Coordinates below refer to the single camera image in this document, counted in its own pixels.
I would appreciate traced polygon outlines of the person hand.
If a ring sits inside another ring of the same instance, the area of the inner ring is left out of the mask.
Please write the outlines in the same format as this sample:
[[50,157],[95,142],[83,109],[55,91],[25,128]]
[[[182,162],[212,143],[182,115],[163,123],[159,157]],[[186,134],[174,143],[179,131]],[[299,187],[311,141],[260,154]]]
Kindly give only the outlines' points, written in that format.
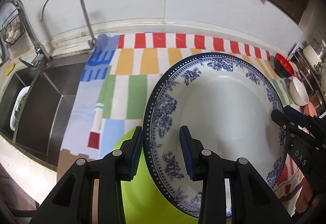
[[313,188],[310,186],[310,184],[306,180],[306,177],[304,177],[302,179],[302,183],[303,183],[303,186],[302,186],[300,195],[296,201],[296,206],[295,206],[295,212],[299,213],[299,214],[305,212],[308,209],[310,202],[316,208],[318,206],[318,204],[320,203],[320,201],[322,200],[323,196],[325,195],[325,193],[323,193],[323,194],[318,194],[318,195],[314,196]]

